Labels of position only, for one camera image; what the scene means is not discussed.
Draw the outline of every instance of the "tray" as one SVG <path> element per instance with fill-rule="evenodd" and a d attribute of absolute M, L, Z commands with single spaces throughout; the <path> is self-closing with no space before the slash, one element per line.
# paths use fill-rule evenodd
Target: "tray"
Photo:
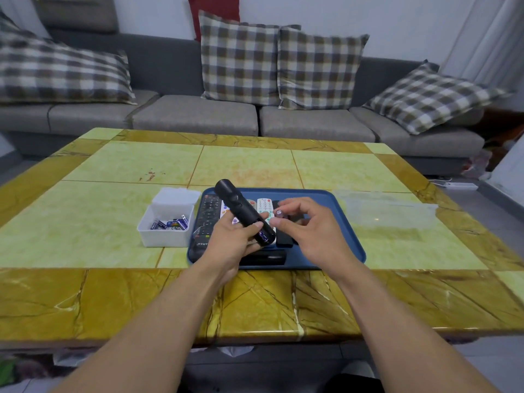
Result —
<path fill-rule="evenodd" d="M 342 234 L 346 239 L 347 244 L 350 246 L 351 251 L 355 254 L 357 259 L 364 263 L 366 261 L 366 253 L 362 248 L 362 245 L 358 241 L 358 238 L 351 228 L 350 223 L 348 222 L 344 212 L 340 208 L 340 205 L 337 202 L 337 199 L 333 194 L 325 190 L 307 190 L 307 189 L 265 189 L 261 187 L 240 187 L 240 192 L 245 198 L 251 198 L 257 200 L 258 198 L 271 198 L 272 200 L 284 200 L 285 198 L 290 197 L 311 197 L 318 204 L 328 207 L 335 216 L 335 219 L 338 222 L 342 230 Z M 209 189 L 204 190 L 202 196 L 206 194 L 215 194 L 214 189 L 210 187 Z M 191 238 L 189 247 L 191 247 L 193 238 Z M 270 245 L 266 247 L 267 249 L 276 248 L 275 245 Z M 286 248 L 287 259 L 285 264 L 280 266 L 240 266 L 240 269 L 280 269 L 280 270 L 301 270 L 301 269 L 318 269 L 317 266 L 312 264 L 306 259 L 302 254 L 302 251 L 298 245 L 293 245 L 292 248 Z"/>

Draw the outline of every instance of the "green object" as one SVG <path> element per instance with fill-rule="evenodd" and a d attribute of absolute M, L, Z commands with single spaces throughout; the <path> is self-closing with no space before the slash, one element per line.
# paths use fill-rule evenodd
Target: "green object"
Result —
<path fill-rule="evenodd" d="M 16 382 L 15 359 L 0 360 L 0 387 Z"/>

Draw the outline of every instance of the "marble table top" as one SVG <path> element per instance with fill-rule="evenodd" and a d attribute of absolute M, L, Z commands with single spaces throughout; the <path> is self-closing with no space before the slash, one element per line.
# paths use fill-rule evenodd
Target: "marble table top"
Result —
<path fill-rule="evenodd" d="M 385 144 L 95 128 L 0 187 L 0 347 L 112 337 L 187 268 L 186 248 L 142 245 L 136 226 L 151 199 L 221 178 L 438 204 L 426 230 L 352 223 L 366 264 L 443 335 L 524 332 L 522 260 Z M 196 343 L 359 337 L 321 271 L 241 271 Z"/>

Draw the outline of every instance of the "power strip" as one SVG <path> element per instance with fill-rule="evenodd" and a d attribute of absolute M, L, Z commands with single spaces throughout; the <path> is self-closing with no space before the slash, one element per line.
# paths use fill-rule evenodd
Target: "power strip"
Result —
<path fill-rule="evenodd" d="M 446 189 L 450 190 L 477 190 L 478 186 L 475 183 L 462 183 L 462 182 L 446 182 L 444 184 Z"/>

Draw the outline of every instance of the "white shoe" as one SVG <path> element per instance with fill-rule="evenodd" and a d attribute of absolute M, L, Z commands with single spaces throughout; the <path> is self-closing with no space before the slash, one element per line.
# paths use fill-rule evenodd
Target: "white shoe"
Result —
<path fill-rule="evenodd" d="M 371 366 L 364 360 L 353 360 L 340 373 L 376 378 Z"/>

